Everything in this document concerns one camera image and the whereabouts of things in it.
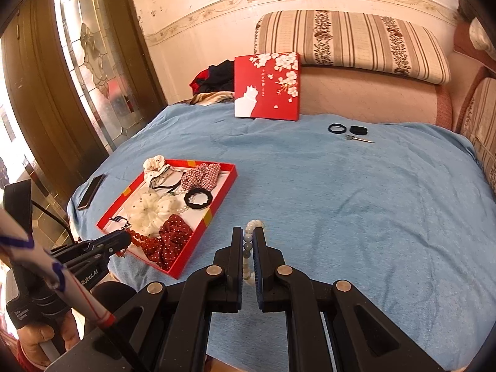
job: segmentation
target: white cat silhouette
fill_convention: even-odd
[[[236,117],[251,117],[251,112],[253,111],[256,104],[256,96],[259,92],[253,85],[246,87],[246,92],[241,98],[237,98],[234,101],[234,116]]]

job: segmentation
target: beige wall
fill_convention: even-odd
[[[328,9],[389,15],[429,28],[452,50],[457,0],[134,0],[169,102],[191,97],[201,70],[251,54],[255,24],[268,12]]]

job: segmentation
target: yellow tape piece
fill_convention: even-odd
[[[212,211],[210,211],[210,208],[207,209],[207,213],[203,217],[203,222],[205,222],[205,227],[207,227],[210,224],[210,221],[212,221],[212,218],[214,216],[212,215]]]

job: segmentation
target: open red box tray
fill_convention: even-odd
[[[217,162],[207,162],[207,161],[184,161],[184,160],[166,160],[167,164],[173,166],[176,170],[187,170],[191,169],[200,164],[215,164]],[[137,257],[141,261],[144,261],[146,264],[160,270],[161,272],[170,275],[173,278],[178,278],[180,273],[183,271],[184,266],[188,262],[191,257],[194,248],[197,247],[200,238],[203,233],[207,229],[207,226],[212,221],[213,216],[217,212],[222,200],[226,197],[227,192],[231,188],[234,183],[234,180],[237,177],[236,167],[233,164],[220,164],[220,174],[217,180],[217,185],[212,190],[212,203],[201,210],[193,210],[188,209],[184,213],[180,214],[180,216],[184,219],[184,221],[189,225],[189,227],[193,230],[193,235],[189,239],[189,241],[184,245],[183,250],[179,253],[178,257],[175,259],[173,265],[170,267],[168,271],[160,268],[153,261],[148,260],[140,247],[131,244],[126,253],[130,253],[131,255]],[[117,223],[114,221],[110,221],[110,218],[121,215],[126,216],[125,214],[125,206],[128,200],[132,200],[136,197],[140,192],[146,191],[148,188],[145,185],[144,181],[144,173],[142,172],[136,179],[133,181],[124,192],[117,198],[117,200],[110,206],[110,208],[103,214],[100,221],[96,224],[97,227],[103,233],[110,233],[116,231],[122,227],[122,223]]]

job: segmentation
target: red box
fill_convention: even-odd
[[[234,59],[234,116],[299,119],[299,54],[262,53]]]
[[[207,162],[207,161],[184,161],[184,160],[166,160],[167,164],[172,165],[176,169],[191,169],[192,167],[198,166],[200,164],[216,164],[218,162]],[[128,201],[135,192],[140,191],[145,187],[145,182],[143,179],[144,173],[142,172],[136,179],[133,181],[129,187],[124,190],[124,192],[117,198],[117,200],[110,206],[110,208],[103,214],[100,221],[96,224],[96,226],[103,233],[110,233],[115,230],[118,230],[122,227],[119,223],[110,221],[110,218],[119,215],[123,210],[126,201]],[[181,214],[181,217],[184,221],[190,226],[193,230],[192,236],[189,238],[186,245],[184,245],[183,250],[179,253],[178,257],[175,259],[173,265],[170,267],[168,271],[160,268],[153,261],[148,260],[140,247],[137,247],[133,244],[129,246],[126,253],[130,253],[131,255],[137,257],[141,261],[146,264],[156,268],[157,270],[162,271],[165,274],[170,275],[173,278],[179,278],[180,273],[183,271],[184,266],[188,262],[191,257],[194,248],[197,247],[200,238],[203,233],[207,229],[207,226],[212,221],[213,216],[217,212],[222,200],[226,197],[227,192],[231,188],[234,183],[234,180],[237,177],[236,167],[233,164],[225,164],[220,162],[220,174],[219,179],[217,181],[217,186],[212,190],[212,203],[202,209],[202,210],[188,210]]]

